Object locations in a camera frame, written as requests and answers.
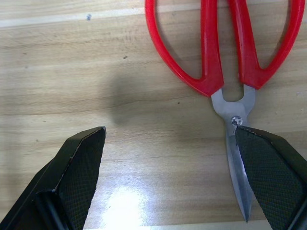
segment scissor blade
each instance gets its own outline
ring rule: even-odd
[[[253,191],[249,185],[248,178],[245,173],[240,151],[236,145],[235,136],[226,135],[226,142],[232,184],[243,218],[246,222],[248,222],[251,212]]]

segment wood grain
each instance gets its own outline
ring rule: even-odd
[[[285,30],[288,0],[248,0],[262,66]],[[0,2],[0,219],[66,138],[106,126],[85,228],[242,221],[211,102],[167,68],[141,0]],[[159,1],[161,32],[200,75],[200,1]],[[226,99],[242,95],[229,8],[219,1]],[[253,127],[307,157],[307,17],[280,70],[257,94]],[[265,219],[255,203],[252,220]]]

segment red plastic handle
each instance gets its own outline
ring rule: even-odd
[[[238,48],[240,81],[260,89],[277,71],[290,52],[304,14],[305,0],[292,0],[290,22],[283,43],[272,63],[259,66],[246,0],[228,0],[233,16]],[[205,96],[211,96],[224,85],[217,32],[217,0],[201,0],[202,77],[192,78],[171,57],[157,27],[156,0],[146,0],[145,14],[153,43],[169,68],[187,85]]]
[[[240,81],[258,90],[273,76],[289,54],[303,20],[305,0],[290,1],[290,20],[283,42],[271,64],[264,69],[259,66],[246,0],[228,2],[235,27]]]

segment red scissors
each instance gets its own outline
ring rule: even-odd
[[[253,191],[248,183],[234,131],[238,125],[248,126],[247,116],[254,107],[256,90],[273,76],[295,42],[303,19],[305,0],[290,0],[290,2],[290,20],[283,42],[271,64],[262,69],[258,63],[246,0],[228,0],[235,29],[239,78],[244,85],[244,96],[237,102],[226,102],[222,93],[224,79],[218,44],[217,0],[201,0],[202,76],[200,79],[192,78],[171,57],[157,27],[156,0],[145,0],[147,26],[160,56],[188,86],[211,97],[214,110],[225,121],[230,174],[238,204],[246,222],[251,212]]]

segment table surface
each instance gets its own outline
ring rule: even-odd
[[[288,0],[248,0],[260,64],[276,53]],[[201,73],[200,0],[159,1],[161,32]],[[230,11],[219,1],[228,100],[242,96]],[[106,126],[87,229],[242,221],[211,101],[157,54],[143,0],[0,1],[0,219],[66,138]],[[307,16],[275,76],[257,92],[253,127],[307,157]],[[255,202],[252,220],[264,220]]]

